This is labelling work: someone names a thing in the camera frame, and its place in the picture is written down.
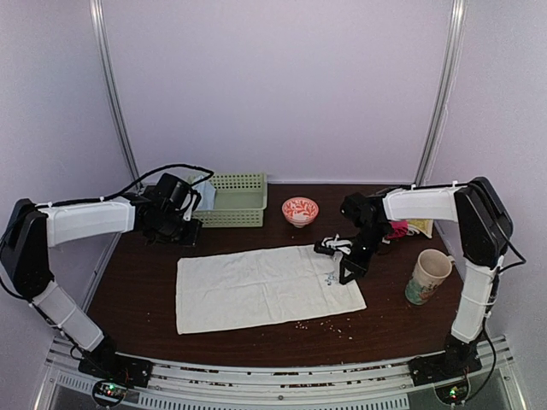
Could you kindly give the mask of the light blue towel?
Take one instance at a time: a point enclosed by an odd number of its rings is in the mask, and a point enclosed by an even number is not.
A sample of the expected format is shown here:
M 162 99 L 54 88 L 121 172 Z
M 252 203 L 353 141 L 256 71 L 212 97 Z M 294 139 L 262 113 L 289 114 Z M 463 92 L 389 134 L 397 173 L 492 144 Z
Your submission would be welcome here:
M 204 175 L 197 175 L 195 177 L 190 177 L 189 183 L 201 196 L 196 210 L 213 210 L 215 208 L 216 188 L 211 183 L 211 179 L 205 179 Z

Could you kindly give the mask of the white towel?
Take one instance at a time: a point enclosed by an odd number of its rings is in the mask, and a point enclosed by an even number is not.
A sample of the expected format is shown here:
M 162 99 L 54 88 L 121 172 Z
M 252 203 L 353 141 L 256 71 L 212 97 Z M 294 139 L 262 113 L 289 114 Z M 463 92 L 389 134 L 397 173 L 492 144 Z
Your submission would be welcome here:
M 310 245 L 182 258 L 177 332 L 230 331 L 365 309 L 358 285 L 340 284 L 337 273 L 338 259 Z

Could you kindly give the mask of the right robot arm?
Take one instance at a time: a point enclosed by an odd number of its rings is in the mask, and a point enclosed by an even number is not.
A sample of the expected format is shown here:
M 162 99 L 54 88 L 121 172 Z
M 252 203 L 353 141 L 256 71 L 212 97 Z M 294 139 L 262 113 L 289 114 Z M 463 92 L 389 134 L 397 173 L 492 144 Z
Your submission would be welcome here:
M 344 198 L 340 212 L 358 230 L 339 262 L 341 284 L 366 275 L 380 242 L 393 231 L 392 222 L 426 219 L 457 223 L 466 273 L 456 318 L 438 358 L 438 369 L 444 376 L 457 376 L 475 357 L 513 233 L 512 219 L 489 179 L 395 187 L 371 196 L 354 193 Z

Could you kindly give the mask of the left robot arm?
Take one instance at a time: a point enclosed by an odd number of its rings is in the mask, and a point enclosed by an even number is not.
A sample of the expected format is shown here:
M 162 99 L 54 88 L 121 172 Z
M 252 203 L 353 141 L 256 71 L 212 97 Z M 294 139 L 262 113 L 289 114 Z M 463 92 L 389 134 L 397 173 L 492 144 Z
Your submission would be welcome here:
M 117 378 L 123 362 L 115 342 L 62 288 L 52 270 L 53 254 L 130 232 L 152 243 L 193 245 L 202 225 L 193 214 L 201 201 L 196 184 L 171 173 L 141 191 L 127 186 L 107 196 L 60 202 L 20 199 L 1 238 L 10 294 L 64 335 L 103 378 Z

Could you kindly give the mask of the pink towel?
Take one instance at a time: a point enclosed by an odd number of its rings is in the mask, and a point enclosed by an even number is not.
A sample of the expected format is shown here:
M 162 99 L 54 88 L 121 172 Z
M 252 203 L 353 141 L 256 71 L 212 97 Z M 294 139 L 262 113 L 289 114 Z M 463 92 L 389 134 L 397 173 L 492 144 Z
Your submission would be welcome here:
M 391 231 L 385 236 L 386 241 L 396 240 L 405 237 L 409 231 L 407 220 L 391 221 Z

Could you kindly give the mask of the green plastic basket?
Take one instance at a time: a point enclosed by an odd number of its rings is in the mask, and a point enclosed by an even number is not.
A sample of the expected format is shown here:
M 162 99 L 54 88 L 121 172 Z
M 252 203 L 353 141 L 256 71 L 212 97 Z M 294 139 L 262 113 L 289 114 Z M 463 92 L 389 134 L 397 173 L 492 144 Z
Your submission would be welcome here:
M 263 227 L 268 205 L 265 173 L 217 173 L 210 179 L 216 188 L 215 208 L 192 213 L 203 228 Z

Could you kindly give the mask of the cream floral mug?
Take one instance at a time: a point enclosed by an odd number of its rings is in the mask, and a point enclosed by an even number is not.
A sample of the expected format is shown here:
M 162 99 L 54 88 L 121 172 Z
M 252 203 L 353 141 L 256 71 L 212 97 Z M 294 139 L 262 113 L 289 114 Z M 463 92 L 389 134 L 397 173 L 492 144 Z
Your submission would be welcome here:
M 438 287 L 450 276 L 455 259 L 436 249 L 425 249 L 418 255 L 412 276 L 405 288 L 406 299 L 421 306 L 428 302 Z

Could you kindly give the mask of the red patterned white bowl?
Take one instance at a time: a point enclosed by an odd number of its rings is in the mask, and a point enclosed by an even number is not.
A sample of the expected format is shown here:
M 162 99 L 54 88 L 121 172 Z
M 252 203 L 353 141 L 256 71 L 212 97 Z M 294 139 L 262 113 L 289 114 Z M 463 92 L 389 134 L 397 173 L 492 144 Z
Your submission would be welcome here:
M 281 206 L 285 220 L 296 228 L 303 228 L 315 221 L 319 215 L 318 204 L 306 197 L 287 199 Z

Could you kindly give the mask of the yellow patterned cloth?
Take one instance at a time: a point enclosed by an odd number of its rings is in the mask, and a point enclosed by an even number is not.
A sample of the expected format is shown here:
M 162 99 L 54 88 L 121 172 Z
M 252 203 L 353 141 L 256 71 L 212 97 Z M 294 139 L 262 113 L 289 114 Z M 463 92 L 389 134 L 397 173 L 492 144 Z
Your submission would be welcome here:
M 411 219 L 407 220 L 407 236 L 423 235 L 432 239 L 433 220 L 430 219 Z

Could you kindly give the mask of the front aluminium rail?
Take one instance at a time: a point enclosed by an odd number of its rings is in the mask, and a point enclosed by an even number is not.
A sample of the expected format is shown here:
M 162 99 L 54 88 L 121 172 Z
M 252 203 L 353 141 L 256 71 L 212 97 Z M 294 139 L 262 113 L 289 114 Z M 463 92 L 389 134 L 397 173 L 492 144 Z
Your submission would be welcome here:
M 478 346 L 482 367 L 418 385 L 409 358 L 312 367 L 206 366 L 153 360 L 149 383 L 119 409 L 452 409 L 449 393 L 469 387 L 466 409 L 526 409 L 504 337 Z

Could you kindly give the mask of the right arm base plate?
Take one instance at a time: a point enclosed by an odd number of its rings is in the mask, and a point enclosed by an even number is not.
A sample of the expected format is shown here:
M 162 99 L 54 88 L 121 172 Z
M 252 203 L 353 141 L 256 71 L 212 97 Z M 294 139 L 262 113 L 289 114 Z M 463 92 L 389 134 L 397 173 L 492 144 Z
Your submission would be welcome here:
M 473 358 L 467 363 L 448 361 L 446 353 L 417 356 L 408 362 L 409 373 L 414 386 L 435 384 L 452 378 L 461 378 L 467 372 L 482 369 L 480 359 Z

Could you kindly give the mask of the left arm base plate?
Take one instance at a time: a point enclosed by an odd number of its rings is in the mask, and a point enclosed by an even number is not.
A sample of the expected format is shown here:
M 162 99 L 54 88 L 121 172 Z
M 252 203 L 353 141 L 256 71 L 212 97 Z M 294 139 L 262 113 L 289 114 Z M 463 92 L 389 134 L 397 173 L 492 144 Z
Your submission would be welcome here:
M 83 359 L 78 370 L 95 378 L 108 379 L 129 387 L 146 388 L 150 381 L 153 363 L 150 360 L 138 359 L 125 355 L 116 355 L 114 364 L 109 370 L 106 367 L 94 366 Z

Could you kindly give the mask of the right aluminium frame post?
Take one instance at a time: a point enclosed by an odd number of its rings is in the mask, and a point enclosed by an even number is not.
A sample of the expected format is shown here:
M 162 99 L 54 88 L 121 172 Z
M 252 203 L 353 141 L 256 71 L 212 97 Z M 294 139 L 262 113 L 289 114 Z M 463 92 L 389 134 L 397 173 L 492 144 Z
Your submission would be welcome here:
M 444 48 L 444 59 L 440 72 L 437 94 L 432 109 L 432 116 L 426 133 L 426 142 L 415 175 L 418 186 L 425 185 L 431 177 L 442 137 L 445 116 L 451 89 L 455 82 L 459 64 L 464 23 L 468 1 L 454 0 L 452 2 L 447 39 Z

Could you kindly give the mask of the aluminium frame post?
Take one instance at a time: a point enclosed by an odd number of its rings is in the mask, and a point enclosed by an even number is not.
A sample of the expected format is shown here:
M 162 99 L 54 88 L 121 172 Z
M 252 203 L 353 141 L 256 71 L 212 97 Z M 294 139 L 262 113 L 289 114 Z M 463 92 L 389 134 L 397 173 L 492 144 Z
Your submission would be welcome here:
M 138 165 L 127 133 L 121 100 L 115 82 L 114 68 L 109 50 L 109 41 L 103 13 L 103 2 L 100 0 L 91 0 L 89 5 L 91 24 L 97 42 L 99 60 L 103 70 L 109 110 L 114 123 L 116 137 L 121 146 L 122 158 L 127 171 L 132 179 L 136 179 L 139 176 Z
M 415 175 L 418 186 L 425 185 L 431 177 L 442 137 L 445 116 L 451 89 L 455 82 L 459 64 L 464 23 L 468 1 L 454 0 L 452 2 L 447 39 L 444 48 L 444 59 L 440 72 L 437 94 L 432 109 L 432 116 L 426 133 L 426 142 Z

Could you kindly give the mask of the left aluminium frame post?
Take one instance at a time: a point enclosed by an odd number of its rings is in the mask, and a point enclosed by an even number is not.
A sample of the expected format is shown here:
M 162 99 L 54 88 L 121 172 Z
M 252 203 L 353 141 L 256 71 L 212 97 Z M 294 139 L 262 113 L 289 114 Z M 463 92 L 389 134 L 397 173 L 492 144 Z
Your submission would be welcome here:
M 103 2 L 100 0 L 91 0 L 89 5 L 91 24 L 97 42 L 99 60 L 103 70 L 109 110 L 114 123 L 116 137 L 121 146 L 122 158 L 127 171 L 132 179 L 136 179 L 139 176 L 138 165 L 127 133 L 121 100 L 115 82 L 114 68 L 109 50 L 109 41 L 103 13 Z

